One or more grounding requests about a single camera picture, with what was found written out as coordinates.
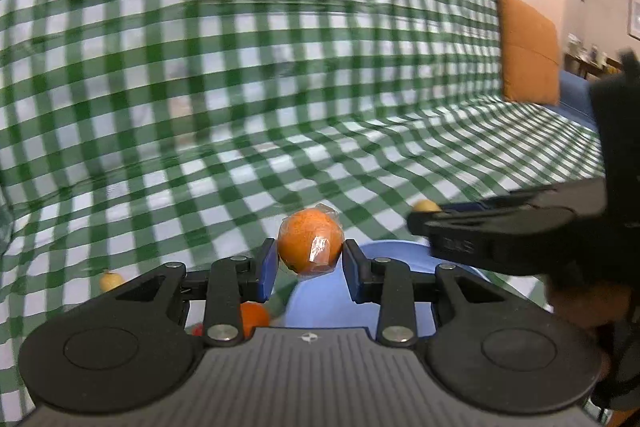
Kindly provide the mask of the person's right hand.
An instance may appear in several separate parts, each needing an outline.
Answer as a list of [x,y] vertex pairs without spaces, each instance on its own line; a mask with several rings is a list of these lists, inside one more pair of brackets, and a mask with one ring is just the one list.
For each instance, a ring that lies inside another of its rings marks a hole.
[[608,323],[625,322],[636,304],[634,288],[620,285],[561,291],[553,286],[550,279],[545,279],[544,292],[555,314],[590,334]]

